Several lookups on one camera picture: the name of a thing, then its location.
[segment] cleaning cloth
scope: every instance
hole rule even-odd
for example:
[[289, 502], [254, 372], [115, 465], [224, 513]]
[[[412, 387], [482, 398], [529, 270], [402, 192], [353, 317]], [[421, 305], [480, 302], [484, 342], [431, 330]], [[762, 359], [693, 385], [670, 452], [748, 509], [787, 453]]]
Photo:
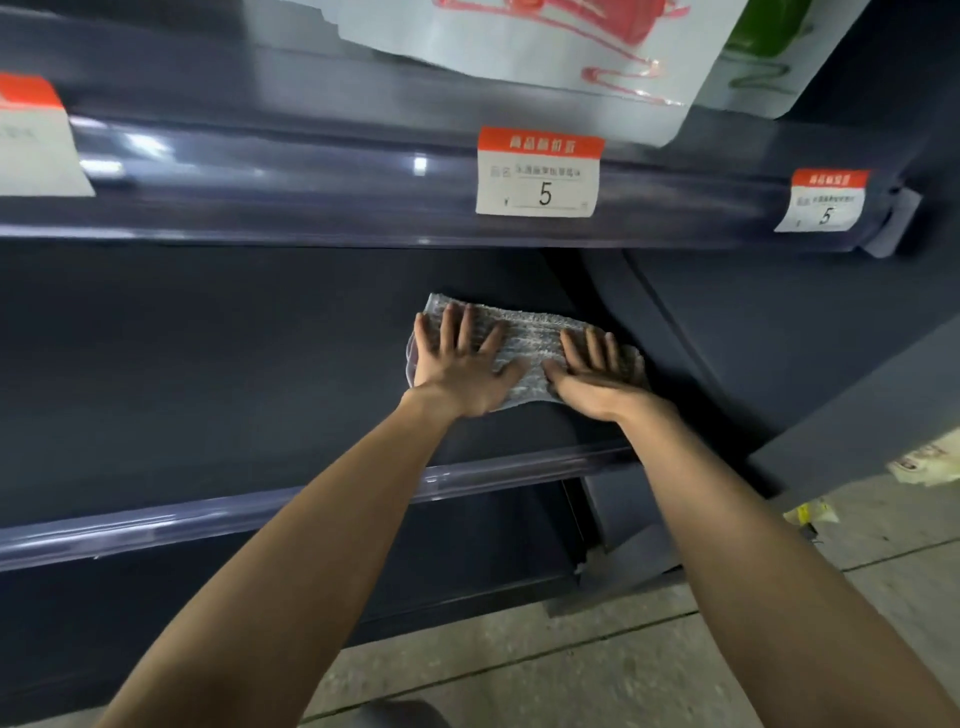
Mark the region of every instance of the cleaning cloth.
[[[427, 299], [426, 314], [430, 338], [436, 347], [440, 343], [440, 320], [448, 303], [456, 303], [463, 309], [466, 304], [456, 301], [440, 293], [431, 293]], [[494, 308], [487, 305], [473, 305], [473, 348], [476, 350], [487, 338], [498, 321], [506, 322], [507, 332], [503, 346], [496, 354], [494, 368], [499, 370], [504, 364], [517, 356], [523, 356], [531, 363], [530, 371], [523, 379], [510, 390], [507, 399], [500, 405], [500, 409], [516, 407], [528, 401], [555, 401], [562, 402], [552, 391], [543, 374], [540, 363], [543, 359], [564, 361], [564, 348], [560, 343], [560, 332], [566, 328], [573, 334], [577, 349], [586, 355], [586, 330], [589, 324], [565, 316], [552, 313], [528, 313], [526, 311], [510, 311], [505, 308]], [[634, 347], [620, 348], [620, 364], [629, 375], [627, 380], [640, 383], [643, 376], [643, 357]], [[414, 374], [417, 371], [417, 342], [413, 335], [407, 342], [407, 383], [414, 385]]]

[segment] floor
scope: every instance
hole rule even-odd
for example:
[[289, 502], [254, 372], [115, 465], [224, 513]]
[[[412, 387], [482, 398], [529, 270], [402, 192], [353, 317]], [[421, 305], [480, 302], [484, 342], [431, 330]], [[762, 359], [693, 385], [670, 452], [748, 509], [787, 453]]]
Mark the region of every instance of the floor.
[[[882, 476], [829, 498], [820, 549], [960, 701], [960, 485]], [[758, 726], [686, 586], [548, 619], [539, 605], [345, 650], [303, 719], [349, 725], [376, 698], [421, 697], [453, 728]], [[99, 711], [34, 723], [86, 728]]]

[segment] red drawing on bag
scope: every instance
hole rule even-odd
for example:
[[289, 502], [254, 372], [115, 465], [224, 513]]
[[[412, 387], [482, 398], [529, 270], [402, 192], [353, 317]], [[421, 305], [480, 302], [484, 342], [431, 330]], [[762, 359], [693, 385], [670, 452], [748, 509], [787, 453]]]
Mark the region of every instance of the red drawing on bag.
[[[614, 80], [614, 78], [619, 78], [625, 80], [624, 83], [626, 83], [628, 79], [653, 78], [660, 74], [660, 63], [658, 61], [637, 56], [630, 50], [623, 48], [621, 44], [631, 46], [631, 48], [638, 46], [650, 35], [658, 18], [686, 16], [690, 11], [689, 6], [678, 7], [675, 0], [502, 0], [503, 7], [483, 5], [470, 0], [433, 0], [433, 2], [434, 5], [445, 10], [506, 15], [585, 37], [599, 43], [608, 50], [614, 51], [627, 61], [645, 65], [647, 68], [637, 73], [625, 73], [597, 67], [584, 68], [581, 72], [581, 78], [584, 81], [620, 93], [638, 96], [643, 101], [654, 104], [683, 105], [680, 102], [654, 96], [646, 91], [620, 85]], [[608, 39], [578, 28], [572, 23], [540, 14], [540, 11], [547, 5], [585, 20], [612, 38]]]

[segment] forearm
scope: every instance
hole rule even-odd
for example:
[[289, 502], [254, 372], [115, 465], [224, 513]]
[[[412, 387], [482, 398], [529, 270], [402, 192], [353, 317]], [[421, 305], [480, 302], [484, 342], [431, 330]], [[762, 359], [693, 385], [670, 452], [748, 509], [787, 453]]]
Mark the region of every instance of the forearm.
[[768, 728], [956, 725], [886, 620], [676, 415], [637, 405], [623, 425], [704, 619]]
[[264, 526], [171, 622], [102, 725], [296, 725], [450, 424], [426, 404], [405, 398]]

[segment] price label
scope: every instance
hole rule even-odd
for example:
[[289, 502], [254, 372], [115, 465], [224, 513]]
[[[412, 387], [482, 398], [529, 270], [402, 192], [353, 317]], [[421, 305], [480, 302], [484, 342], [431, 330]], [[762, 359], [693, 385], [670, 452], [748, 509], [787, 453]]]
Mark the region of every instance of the price label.
[[604, 140], [484, 127], [477, 144], [482, 215], [589, 217], [600, 190]]
[[0, 73], [0, 195], [93, 194], [54, 88], [38, 76]]
[[863, 212], [869, 177], [862, 169], [798, 169], [790, 207], [774, 232], [848, 231]]

